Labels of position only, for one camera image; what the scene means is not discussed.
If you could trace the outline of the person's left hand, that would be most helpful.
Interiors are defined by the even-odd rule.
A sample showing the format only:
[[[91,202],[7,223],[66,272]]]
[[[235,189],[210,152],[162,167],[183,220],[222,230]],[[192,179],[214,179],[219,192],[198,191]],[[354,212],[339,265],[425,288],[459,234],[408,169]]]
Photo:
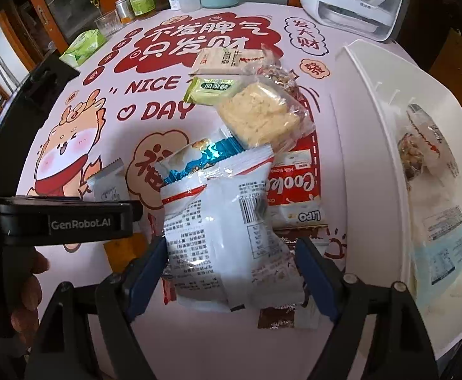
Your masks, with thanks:
[[[21,305],[14,309],[11,315],[12,327],[27,348],[33,346],[39,328],[38,307],[42,301],[43,293],[37,275],[49,268],[49,260],[35,250],[33,252],[33,266],[21,290]]]

